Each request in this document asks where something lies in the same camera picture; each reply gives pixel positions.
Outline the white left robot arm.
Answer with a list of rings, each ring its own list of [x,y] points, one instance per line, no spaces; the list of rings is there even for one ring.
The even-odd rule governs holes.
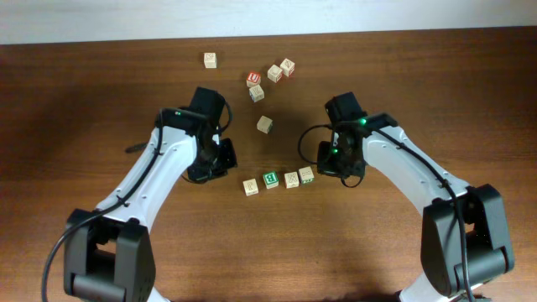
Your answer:
[[[64,250],[64,291],[82,301],[163,301],[156,289],[150,232],[184,173],[195,184],[237,165],[221,140],[226,105],[164,108],[145,150],[93,211],[74,210],[56,244]]]

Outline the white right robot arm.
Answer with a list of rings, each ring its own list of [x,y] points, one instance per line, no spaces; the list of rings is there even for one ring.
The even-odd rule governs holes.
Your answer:
[[[475,288],[514,268],[503,197],[442,169],[387,114],[333,121],[322,143],[319,171],[362,177],[367,166],[385,175],[422,217],[423,273],[401,301],[474,301]]]

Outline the wooden I letter block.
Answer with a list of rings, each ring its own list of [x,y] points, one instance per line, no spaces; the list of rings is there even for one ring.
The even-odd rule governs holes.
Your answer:
[[[313,182],[315,179],[313,169],[310,166],[300,168],[298,174],[302,185]]]

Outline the green B letter block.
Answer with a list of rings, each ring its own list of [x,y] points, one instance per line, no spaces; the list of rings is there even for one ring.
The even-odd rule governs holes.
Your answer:
[[[279,178],[275,171],[270,171],[263,174],[263,182],[265,183],[266,188],[273,189],[279,185]]]

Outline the wooden M letter block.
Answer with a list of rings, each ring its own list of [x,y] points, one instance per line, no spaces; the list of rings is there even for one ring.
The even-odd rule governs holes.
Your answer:
[[[297,172],[285,173],[284,181],[287,189],[295,188],[300,185],[300,178]]]

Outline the wooden J letter block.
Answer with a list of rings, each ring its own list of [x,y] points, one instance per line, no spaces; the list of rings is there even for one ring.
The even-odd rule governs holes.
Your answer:
[[[258,185],[255,179],[244,180],[242,184],[246,196],[256,195],[258,193]]]

